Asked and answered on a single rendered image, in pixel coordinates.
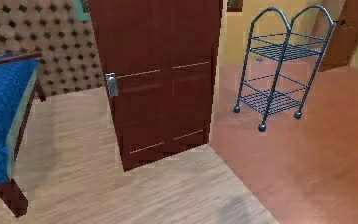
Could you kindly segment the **brown wooden door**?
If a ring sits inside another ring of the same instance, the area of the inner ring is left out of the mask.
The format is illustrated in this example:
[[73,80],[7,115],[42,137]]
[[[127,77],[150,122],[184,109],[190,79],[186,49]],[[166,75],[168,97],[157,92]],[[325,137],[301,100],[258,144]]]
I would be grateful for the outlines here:
[[358,0],[322,0],[337,21],[319,72],[348,66],[358,48]]

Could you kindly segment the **bed with blue blanket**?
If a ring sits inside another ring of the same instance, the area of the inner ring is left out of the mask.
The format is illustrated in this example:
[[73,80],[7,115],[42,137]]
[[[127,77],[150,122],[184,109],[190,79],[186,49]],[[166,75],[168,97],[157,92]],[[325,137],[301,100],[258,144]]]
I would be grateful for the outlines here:
[[0,198],[19,218],[28,200],[14,179],[14,169],[33,100],[46,100],[37,75],[39,51],[0,55]]

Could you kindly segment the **green framed wall picture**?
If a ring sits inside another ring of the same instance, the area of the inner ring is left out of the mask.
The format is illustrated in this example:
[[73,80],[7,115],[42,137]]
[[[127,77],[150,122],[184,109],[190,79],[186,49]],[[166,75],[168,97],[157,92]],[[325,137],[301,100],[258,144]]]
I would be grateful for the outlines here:
[[91,19],[88,0],[73,0],[73,4],[79,21],[85,22]]

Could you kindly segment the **dark red wooden door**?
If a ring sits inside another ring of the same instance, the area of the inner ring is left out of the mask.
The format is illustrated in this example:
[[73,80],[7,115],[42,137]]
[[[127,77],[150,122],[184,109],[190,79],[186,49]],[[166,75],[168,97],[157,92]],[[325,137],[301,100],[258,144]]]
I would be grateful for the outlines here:
[[208,143],[222,3],[88,0],[124,170]]

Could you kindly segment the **dark framed wall picture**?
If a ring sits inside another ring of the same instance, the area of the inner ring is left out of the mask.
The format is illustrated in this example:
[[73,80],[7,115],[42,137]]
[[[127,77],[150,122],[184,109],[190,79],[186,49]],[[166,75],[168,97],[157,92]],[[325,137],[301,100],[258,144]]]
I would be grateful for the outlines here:
[[227,0],[228,12],[241,12],[243,7],[243,0]]

